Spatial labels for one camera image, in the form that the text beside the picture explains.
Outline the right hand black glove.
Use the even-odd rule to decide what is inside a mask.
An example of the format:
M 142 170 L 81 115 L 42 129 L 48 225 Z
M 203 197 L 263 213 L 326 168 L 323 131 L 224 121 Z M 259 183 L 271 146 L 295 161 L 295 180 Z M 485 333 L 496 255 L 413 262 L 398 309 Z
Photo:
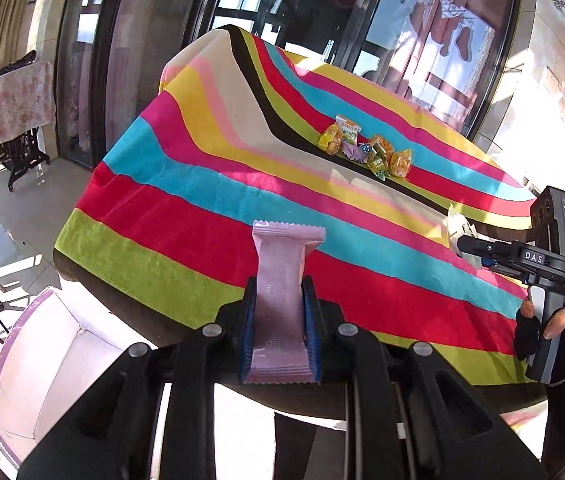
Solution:
M 514 350 L 519 361 L 528 359 L 539 350 L 542 341 L 560 338 L 556 361 L 565 362 L 565 303 L 543 325 L 534 314 L 530 299 L 522 301 L 516 313 Z

